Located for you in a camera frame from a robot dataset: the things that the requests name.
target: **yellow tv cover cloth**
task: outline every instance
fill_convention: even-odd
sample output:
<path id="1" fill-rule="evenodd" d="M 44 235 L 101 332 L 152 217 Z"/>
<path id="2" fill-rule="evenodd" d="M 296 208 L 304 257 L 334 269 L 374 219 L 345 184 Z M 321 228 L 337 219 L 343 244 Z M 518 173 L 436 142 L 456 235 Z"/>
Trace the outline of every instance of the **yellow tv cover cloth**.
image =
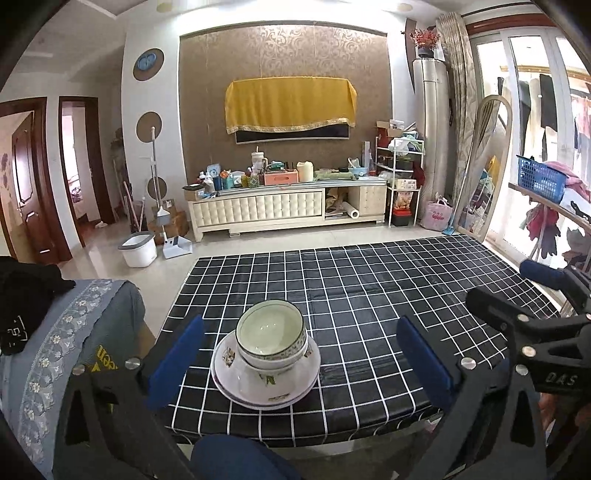
<path id="1" fill-rule="evenodd" d="M 355 126 L 357 92 L 347 79 L 273 77 L 237 80 L 226 90 L 226 129 L 301 132 Z"/>

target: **flower pot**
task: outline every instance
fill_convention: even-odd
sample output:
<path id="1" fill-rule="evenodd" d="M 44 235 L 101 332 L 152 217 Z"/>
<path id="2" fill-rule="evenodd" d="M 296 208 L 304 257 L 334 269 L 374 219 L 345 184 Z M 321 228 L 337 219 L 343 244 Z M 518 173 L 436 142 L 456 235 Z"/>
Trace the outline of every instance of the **flower pot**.
<path id="1" fill-rule="evenodd" d="M 433 50 L 427 47 L 419 47 L 418 48 L 418 56 L 420 59 L 433 59 L 435 55 Z"/>

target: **floral embroidery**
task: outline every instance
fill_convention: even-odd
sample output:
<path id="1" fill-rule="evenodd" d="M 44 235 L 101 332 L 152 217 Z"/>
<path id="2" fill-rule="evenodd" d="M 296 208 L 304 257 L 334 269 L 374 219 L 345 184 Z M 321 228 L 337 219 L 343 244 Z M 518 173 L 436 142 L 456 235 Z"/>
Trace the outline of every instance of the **floral embroidery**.
<path id="1" fill-rule="evenodd" d="M 50 430 L 47 412 L 54 404 L 53 382 L 64 373 L 64 357 L 76 351 L 76 332 L 87 325 L 88 314 L 112 287 L 113 280 L 93 281 L 57 319 L 37 352 L 25 383 L 17 434 L 33 463 L 44 458 L 43 439 Z"/>

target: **brown wallpaper wall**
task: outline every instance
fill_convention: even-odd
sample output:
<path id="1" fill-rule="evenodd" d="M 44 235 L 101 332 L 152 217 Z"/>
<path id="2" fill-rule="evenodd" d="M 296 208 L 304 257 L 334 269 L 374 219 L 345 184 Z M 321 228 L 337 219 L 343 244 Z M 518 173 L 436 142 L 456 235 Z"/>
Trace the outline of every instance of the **brown wallpaper wall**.
<path id="1" fill-rule="evenodd" d="M 257 25 L 180 41 L 179 96 L 187 181 L 211 163 L 244 170 L 256 144 L 236 145 L 226 132 L 224 100 L 234 80 L 274 76 L 349 79 L 358 94 L 357 126 L 349 140 L 262 142 L 269 160 L 310 160 L 314 168 L 345 166 L 375 138 L 375 121 L 392 116 L 386 37 L 319 25 Z"/>

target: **wooden door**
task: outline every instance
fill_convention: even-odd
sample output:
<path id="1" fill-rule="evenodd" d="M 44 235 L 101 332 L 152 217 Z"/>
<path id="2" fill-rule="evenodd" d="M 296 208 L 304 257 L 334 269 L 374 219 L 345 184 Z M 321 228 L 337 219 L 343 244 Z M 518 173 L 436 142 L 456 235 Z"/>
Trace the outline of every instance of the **wooden door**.
<path id="1" fill-rule="evenodd" d="M 84 112 L 88 163 L 90 165 L 92 186 L 95 191 L 96 205 L 99 208 L 100 219 L 103 222 L 108 224 L 115 223 L 115 216 L 113 215 L 109 192 L 107 191 L 103 158 L 100 154 L 99 99 L 84 98 Z"/>
<path id="2" fill-rule="evenodd" d="M 14 183 L 22 219 L 27 236 L 38 263 L 57 264 L 59 255 L 51 238 L 48 219 L 40 202 L 40 190 L 36 180 L 33 142 L 33 113 L 12 134 L 12 155 L 14 159 Z"/>

